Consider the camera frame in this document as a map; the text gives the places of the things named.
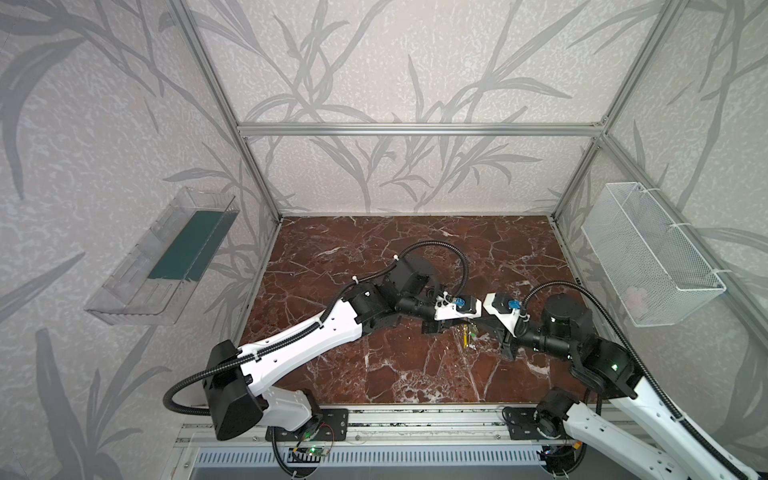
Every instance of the transparent plastic tray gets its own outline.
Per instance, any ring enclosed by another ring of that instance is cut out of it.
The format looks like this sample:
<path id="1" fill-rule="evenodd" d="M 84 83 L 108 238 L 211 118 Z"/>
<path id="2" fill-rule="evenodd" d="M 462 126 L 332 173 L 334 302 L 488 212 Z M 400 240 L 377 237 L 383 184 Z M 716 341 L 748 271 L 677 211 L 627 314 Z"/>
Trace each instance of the transparent plastic tray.
<path id="1" fill-rule="evenodd" d="M 239 212 L 232 194 L 183 187 L 85 310 L 111 325 L 176 323 Z"/>

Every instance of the wallpaper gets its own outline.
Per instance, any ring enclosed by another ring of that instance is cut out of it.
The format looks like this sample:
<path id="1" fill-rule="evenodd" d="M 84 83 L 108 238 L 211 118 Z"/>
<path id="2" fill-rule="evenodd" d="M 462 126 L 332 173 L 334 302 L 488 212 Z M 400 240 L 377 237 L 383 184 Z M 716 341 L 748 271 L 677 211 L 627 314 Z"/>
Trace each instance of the wallpaper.
<path id="1" fill-rule="evenodd" d="M 241 123 L 456 123 L 599 121 L 663 2 L 188 4 Z M 549 213 L 587 143 L 490 141 L 250 138 L 289 214 Z"/>
<path id="2" fill-rule="evenodd" d="M 662 3 L 189 1 L 239 121 L 431 122 L 599 121 Z"/>
<path id="3" fill-rule="evenodd" d="M 1 0 L 0 31 L 0 476 L 157 478 L 274 223 L 163 2 Z M 86 313 L 182 186 L 241 212 L 178 322 Z"/>
<path id="4" fill-rule="evenodd" d="M 693 3 L 611 133 L 768 314 L 767 9 Z"/>
<path id="5" fill-rule="evenodd" d="M 757 0 L 691 2 L 611 132 L 766 311 L 767 9 Z M 691 378 L 732 381 L 699 398 L 729 402 L 711 408 L 718 421 L 725 415 L 715 438 L 766 470 L 765 349 L 720 301 L 667 334 L 649 332 L 655 342 L 647 343 L 686 366 L 670 384 L 689 386 L 696 398 Z"/>
<path id="6" fill-rule="evenodd" d="M 250 146 L 294 214 L 547 214 L 588 137 L 263 137 Z"/>
<path id="7" fill-rule="evenodd" d="M 558 219 L 581 281 L 617 320 L 672 400 L 740 460 L 765 471 L 768 359 L 763 347 L 750 340 L 721 297 L 677 325 L 635 327 L 584 237 L 581 225 L 603 186 L 622 181 L 631 179 L 609 154 L 599 153 Z"/>

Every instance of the mounting plate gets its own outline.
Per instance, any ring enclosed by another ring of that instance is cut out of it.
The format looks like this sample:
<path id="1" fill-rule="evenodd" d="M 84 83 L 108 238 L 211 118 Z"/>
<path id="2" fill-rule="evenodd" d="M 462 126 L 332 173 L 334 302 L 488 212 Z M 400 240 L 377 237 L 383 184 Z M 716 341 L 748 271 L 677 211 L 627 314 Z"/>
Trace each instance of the mounting plate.
<path id="1" fill-rule="evenodd" d="M 322 409 L 322 411 L 323 421 L 329 425 L 331 429 L 333 429 L 333 432 L 331 432 L 328 427 L 320 427 L 315 436 L 308 441 L 330 442 L 331 440 L 335 440 L 336 442 L 341 442 L 342 440 L 346 440 L 346 428 L 349 421 L 349 410 Z M 280 427 L 275 427 L 275 433 L 277 435 L 278 442 L 296 443 L 299 441 L 299 436 L 296 433 L 288 432 L 287 430 Z M 272 441 L 272 429 L 266 430 L 266 440 L 268 442 Z"/>
<path id="2" fill-rule="evenodd" d="M 547 437 L 539 433 L 534 421 L 536 407 L 515 407 L 512 409 L 512 425 L 507 425 L 510 440 L 546 440 Z M 565 438 L 565 430 L 558 428 L 559 439 Z"/>

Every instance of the red wire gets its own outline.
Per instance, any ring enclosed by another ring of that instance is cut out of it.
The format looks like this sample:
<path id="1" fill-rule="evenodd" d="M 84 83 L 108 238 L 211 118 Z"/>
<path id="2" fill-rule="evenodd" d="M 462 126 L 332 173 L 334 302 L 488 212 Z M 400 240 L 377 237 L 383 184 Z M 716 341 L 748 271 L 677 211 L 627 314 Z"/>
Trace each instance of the red wire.
<path id="1" fill-rule="evenodd" d="M 331 425 L 328 425 L 327 423 L 321 423 L 320 424 L 320 428 L 322 428 L 323 426 L 328 427 L 328 430 L 331 431 L 331 439 L 332 439 L 331 440 L 331 446 L 328 448 L 328 451 L 330 452 L 331 449 L 333 448 L 333 444 L 336 443 L 336 432 L 334 432 L 333 429 L 331 428 Z"/>

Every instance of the white wire mesh basket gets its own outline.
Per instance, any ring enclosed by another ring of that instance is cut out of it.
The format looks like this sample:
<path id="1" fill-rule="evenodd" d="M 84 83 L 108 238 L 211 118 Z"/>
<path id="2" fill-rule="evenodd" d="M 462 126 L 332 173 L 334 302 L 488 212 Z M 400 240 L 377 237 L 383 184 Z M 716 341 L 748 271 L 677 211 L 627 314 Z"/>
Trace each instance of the white wire mesh basket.
<path id="1" fill-rule="evenodd" d="M 581 229 L 636 326 L 674 325 L 725 291 L 642 184 L 605 184 Z"/>

